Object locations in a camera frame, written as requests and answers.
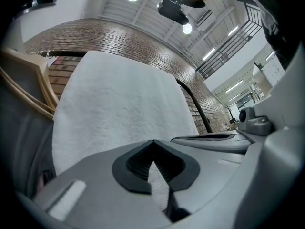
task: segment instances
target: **gray machine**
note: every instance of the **gray machine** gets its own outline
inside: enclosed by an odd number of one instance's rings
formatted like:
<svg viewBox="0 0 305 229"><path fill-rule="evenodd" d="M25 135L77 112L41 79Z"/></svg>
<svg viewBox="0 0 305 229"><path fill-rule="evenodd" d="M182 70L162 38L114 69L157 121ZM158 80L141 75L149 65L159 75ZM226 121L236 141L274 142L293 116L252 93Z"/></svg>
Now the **gray machine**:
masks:
<svg viewBox="0 0 305 229"><path fill-rule="evenodd" d="M304 166L304 55L300 47L270 94L241 111L238 131L148 140L91 155L33 202L22 194L20 200L45 228L257 227ZM170 187L165 211L147 183L152 161Z"/></svg>

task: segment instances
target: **brick wall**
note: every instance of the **brick wall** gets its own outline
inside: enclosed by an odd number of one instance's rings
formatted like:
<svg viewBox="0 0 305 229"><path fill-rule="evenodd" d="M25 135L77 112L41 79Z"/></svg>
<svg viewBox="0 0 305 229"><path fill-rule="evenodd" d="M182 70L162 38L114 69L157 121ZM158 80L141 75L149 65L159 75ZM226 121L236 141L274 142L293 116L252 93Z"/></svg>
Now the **brick wall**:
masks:
<svg viewBox="0 0 305 229"><path fill-rule="evenodd" d="M36 35L25 43L27 52L42 50L97 50L127 57L164 70L183 81L193 92L213 131L228 123L225 108L209 92L202 77L181 56L164 44L138 30L102 20L87 19L64 23ZM62 91L81 58L58 57L50 67L50 82L57 96ZM189 109L199 133L206 133L203 121L187 92Z"/></svg>

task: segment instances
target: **white towel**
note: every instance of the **white towel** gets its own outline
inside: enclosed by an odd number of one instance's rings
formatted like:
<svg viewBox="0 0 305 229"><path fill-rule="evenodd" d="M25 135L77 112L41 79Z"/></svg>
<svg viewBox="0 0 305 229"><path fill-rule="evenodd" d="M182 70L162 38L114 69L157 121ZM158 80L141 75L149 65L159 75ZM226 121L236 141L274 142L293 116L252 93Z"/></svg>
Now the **white towel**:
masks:
<svg viewBox="0 0 305 229"><path fill-rule="evenodd" d="M175 78L121 56L90 51L72 74L54 115L57 174L83 158L149 139L197 135Z"/></svg>

